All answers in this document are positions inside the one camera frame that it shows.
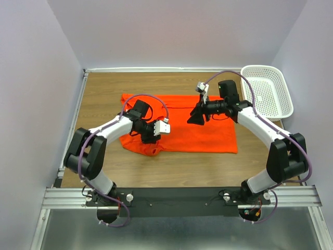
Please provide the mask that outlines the orange t-shirt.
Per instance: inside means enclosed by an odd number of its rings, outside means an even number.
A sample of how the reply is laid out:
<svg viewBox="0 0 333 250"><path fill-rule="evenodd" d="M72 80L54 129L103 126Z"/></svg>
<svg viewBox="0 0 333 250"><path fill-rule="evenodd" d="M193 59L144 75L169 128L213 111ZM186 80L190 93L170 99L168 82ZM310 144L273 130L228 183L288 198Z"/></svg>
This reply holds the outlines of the orange t-shirt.
<svg viewBox="0 0 333 250"><path fill-rule="evenodd" d="M120 137L128 151L156 156L160 152L238 153L234 122L225 115L215 116L203 126L188 124L190 112L198 101L196 95L158 95L169 111L171 132L155 144L144 144L139 135Z"/></svg>

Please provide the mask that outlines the white perforated basket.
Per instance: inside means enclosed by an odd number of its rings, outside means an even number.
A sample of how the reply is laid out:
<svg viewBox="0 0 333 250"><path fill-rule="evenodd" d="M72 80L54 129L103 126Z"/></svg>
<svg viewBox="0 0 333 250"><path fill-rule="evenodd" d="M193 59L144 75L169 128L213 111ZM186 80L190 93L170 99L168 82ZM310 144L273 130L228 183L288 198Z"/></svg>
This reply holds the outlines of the white perforated basket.
<svg viewBox="0 0 333 250"><path fill-rule="evenodd" d="M279 121L293 114L293 103L282 72L272 66L247 65L240 74L243 99L255 98L257 112L270 121Z"/></svg>

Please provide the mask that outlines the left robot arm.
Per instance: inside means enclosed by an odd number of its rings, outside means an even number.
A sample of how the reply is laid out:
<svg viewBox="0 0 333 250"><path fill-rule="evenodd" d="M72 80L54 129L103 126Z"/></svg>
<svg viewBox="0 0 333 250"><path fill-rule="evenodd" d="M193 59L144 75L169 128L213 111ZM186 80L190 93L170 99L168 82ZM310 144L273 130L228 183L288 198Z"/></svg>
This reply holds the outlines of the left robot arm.
<svg viewBox="0 0 333 250"><path fill-rule="evenodd" d="M118 199L117 185L102 170L106 148L124 135L138 135L143 144L156 144L161 139L157 131L160 121L146 118L148 113L153 113L152 107L137 100L134 107L121 111L111 121L89 130L79 128L72 137L63 165L93 188L105 206Z"/></svg>

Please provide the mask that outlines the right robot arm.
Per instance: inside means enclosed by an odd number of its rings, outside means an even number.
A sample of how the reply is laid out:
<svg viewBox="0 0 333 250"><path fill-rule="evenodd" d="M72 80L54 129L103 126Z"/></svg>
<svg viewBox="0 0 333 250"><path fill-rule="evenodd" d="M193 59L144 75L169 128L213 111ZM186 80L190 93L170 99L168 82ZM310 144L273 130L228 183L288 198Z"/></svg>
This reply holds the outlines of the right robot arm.
<svg viewBox="0 0 333 250"><path fill-rule="evenodd" d="M257 175L243 181L239 198L245 204L257 200L260 193L274 188L302 173L310 172L306 157L305 138L300 133L291 134L255 111L249 101L241 101L233 80L218 83L220 99L208 97L208 84L199 82L196 91L199 101L190 112L188 124L204 125L213 115L224 114L256 135L268 148L266 167Z"/></svg>

